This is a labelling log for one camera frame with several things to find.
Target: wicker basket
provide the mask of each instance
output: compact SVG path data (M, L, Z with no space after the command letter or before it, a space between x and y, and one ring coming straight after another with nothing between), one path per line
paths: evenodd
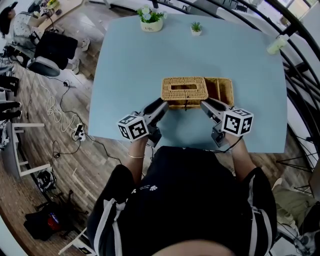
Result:
M231 79L221 77L205 77L205 84L207 87L209 98L213 98L230 107L235 104L234 90Z
M208 97L203 77L169 77L162 81L161 99L168 101L171 109L200 108L200 102Z

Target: seated person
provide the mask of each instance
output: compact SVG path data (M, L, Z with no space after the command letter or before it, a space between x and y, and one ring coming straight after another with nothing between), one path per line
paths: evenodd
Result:
M14 10L17 2L6 7L0 13L0 31L2 37L10 44L23 48L28 56L42 56L57 64L61 69L79 72L79 59L75 58L76 48L85 52L90 44L90 39L77 41L74 38L49 31L44 33L38 29L48 17L34 18L31 13L21 12L16 15Z

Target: black shirt sleeve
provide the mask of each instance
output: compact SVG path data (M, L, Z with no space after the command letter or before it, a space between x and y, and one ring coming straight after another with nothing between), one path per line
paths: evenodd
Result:
M105 188L95 202L93 211L87 221L86 233L92 248L94 246L96 231L104 212L104 200L110 201L114 198L118 204L121 204L127 200L134 189L135 182L130 170L122 164L117 165Z
M264 210L268 215L272 230L273 244L277 234L277 208L268 178L262 169L257 167L241 182L240 188L243 192L243 196L249 198L250 182L253 177L253 206L259 210ZM258 231L255 255L264 255L268 247L268 234L266 231L265 221L261 214L255 214L255 218Z

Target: white cube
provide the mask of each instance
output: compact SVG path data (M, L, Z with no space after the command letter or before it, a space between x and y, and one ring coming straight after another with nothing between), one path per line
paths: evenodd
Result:
M251 131L254 114L239 108L226 111L223 116L222 131L240 137Z
M116 124L122 137L131 142L149 134L146 121L142 116L128 114Z

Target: black pants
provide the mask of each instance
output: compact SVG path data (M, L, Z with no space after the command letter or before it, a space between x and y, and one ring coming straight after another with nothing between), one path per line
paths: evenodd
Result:
M0 75L0 87L17 92L19 79L13 76Z
M46 31L35 49L35 57L41 56L53 61L64 70L68 59L75 57L78 41L63 34Z
M15 112L4 113L6 110L18 108L19 106L20 105L18 102L0 103L0 121L19 117L21 115L21 111L19 110Z

